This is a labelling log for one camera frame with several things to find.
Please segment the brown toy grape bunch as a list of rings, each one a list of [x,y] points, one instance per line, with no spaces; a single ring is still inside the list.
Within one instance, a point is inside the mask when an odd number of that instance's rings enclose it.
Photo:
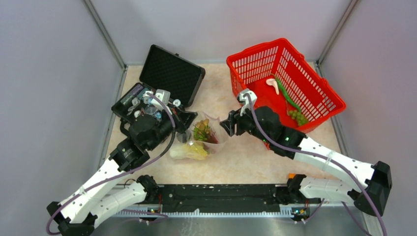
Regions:
[[[196,141],[218,144],[219,141],[216,138],[215,131],[212,129],[209,123],[209,119],[203,119],[197,122],[193,128],[193,138]]]

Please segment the yellow toy cabbage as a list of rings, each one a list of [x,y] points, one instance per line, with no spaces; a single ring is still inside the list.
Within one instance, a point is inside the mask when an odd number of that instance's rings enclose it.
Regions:
[[[173,159],[204,160],[209,153],[203,144],[190,142],[173,145],[169,150],[169,155]]]

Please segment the clear zip top bag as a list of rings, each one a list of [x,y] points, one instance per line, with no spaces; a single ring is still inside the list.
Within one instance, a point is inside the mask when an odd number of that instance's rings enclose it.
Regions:
[[[175,160],[193,159],[202,161],[216,154],[229,139],[220,126],[220,118],[198,111],[198,115],[184,134],[178,133],[169,150]]]

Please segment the red plastic basket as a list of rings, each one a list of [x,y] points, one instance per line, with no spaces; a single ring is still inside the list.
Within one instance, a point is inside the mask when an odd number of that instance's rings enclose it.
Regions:
[[[251,46],[227,57],[231,86],[234,95],[250,89],[257,95],[254,106],[268,106],[279,114],[283,125],[303,133],[309,133],[323,122],[346,109],[346,103],[320,77],[287,39],[279,38]],[[289,96],[300,106],[301,113],[308,123],[298,126],[287,112],[296,110],[286,102],[283,94],[277,95],[274,88],[266,84],[266,79],[275,74]]]

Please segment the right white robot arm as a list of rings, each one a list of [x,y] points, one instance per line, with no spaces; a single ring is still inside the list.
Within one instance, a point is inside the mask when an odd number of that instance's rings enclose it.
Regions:
[[[297,177],[296,184],[288,189],[293,202],[327,198],[353,203],[371,216],[383,216],[392,189],[389,164],[362,162],[331,150],[305,133],[283,125],[279,114],[270,107],[255,108],[256,99],[256,94],[249,89],[238,94],[237,100],[242,107],[230,111],[219,123],[229,136],[248,133],[269,144],[275,154],[313,165],[339,179],[335,182]]]

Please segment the green toy grape bunch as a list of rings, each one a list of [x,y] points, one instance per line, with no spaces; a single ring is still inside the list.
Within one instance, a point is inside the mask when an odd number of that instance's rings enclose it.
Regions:
[[[305,115],[303,115],[300,111],[298,111],[298,110],[289,110],[288,112],[287,112],[287,115],[291,118],[291,119],[293,119],[293,120],[295,120],[296,122],[297,122],[297,125],[298,126],[303,126],[303,125],[305,125],[305,124],[307,124],[309,121],[308,121],[308,119],[306,118],[306,116]]]

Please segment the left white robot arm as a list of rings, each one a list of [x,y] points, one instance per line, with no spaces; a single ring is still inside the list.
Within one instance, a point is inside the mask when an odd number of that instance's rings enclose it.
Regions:
[[[168,140],[170,148],[177,134],[185,134],[197,112],[186,111],[166,90],[146,91],[141,105],[126,118],[125,140],[102,166],[72,195],[47,206],[50,222],[56,222],[58,235],[89,236],[105,220],[137,203],[157,199],[158,185],[149,175],[140,176],[117,193],[110,191],[122,180],[153,164],[149,152]]]

